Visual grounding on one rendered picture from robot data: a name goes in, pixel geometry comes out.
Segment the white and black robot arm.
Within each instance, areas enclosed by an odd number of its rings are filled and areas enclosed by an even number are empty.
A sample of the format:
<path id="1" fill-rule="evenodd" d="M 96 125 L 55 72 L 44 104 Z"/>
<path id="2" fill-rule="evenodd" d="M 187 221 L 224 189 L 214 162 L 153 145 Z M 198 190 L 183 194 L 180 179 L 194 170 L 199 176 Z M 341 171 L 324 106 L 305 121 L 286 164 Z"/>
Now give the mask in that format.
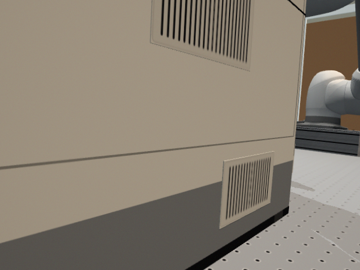
<path id="1" fill-rule="evenodd" d="M 334 70 L 317 73 L 307 92 L 306 117 L 298 127 L 340 129 L 341 115 L 360 115 L 360 0 L 306 0 L 306 16 L 317 16 L 341 9 L 355 1 L 358 69 L 351 80 Z"/>

